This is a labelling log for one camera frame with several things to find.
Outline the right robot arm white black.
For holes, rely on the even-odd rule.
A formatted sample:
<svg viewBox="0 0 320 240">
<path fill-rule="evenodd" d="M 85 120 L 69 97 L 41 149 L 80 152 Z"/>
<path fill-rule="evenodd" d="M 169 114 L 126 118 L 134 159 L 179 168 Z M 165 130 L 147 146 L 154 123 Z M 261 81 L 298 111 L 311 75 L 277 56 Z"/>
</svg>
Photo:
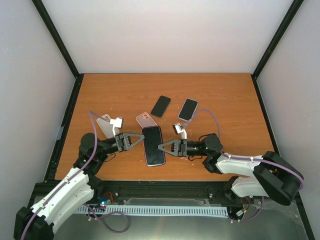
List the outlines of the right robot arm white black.
<svg viewBox="0 0 320 240">
<path fill-rule="evenodd" d="M 304 183 L 303 175 L 279 154 L 243 156 L 223 151 L 219 137 L 207 134 L 199 141 L 174 139 L 158 145 L 158 149 L 176 157 L 201 157 L 211 174 L 232 174 L 224 187 L 225 197 L 267 197 L 283 206 L 291 204 Z"/>
</svg>

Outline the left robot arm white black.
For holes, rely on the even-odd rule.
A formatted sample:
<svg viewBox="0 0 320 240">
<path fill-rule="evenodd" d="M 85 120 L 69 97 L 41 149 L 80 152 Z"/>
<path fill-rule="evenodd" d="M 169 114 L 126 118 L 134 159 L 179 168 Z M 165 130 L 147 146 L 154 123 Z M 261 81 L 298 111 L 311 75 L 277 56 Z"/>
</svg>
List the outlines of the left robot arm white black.
<svg viewBox="0 0 320 240">
<path fill-rule="evenodd" d="M 143 134 L 120 133 L 99 140 L 94 133 L 80 140 L 78 158 L 67 175 L 32 207 L 16 214 L 13 237 L 16 240 L 52 240 L 62 224 L 88 201 L 103 198 L 102 180 L 96 175 L 110 154 L 132 149 Z"/>
</svg>

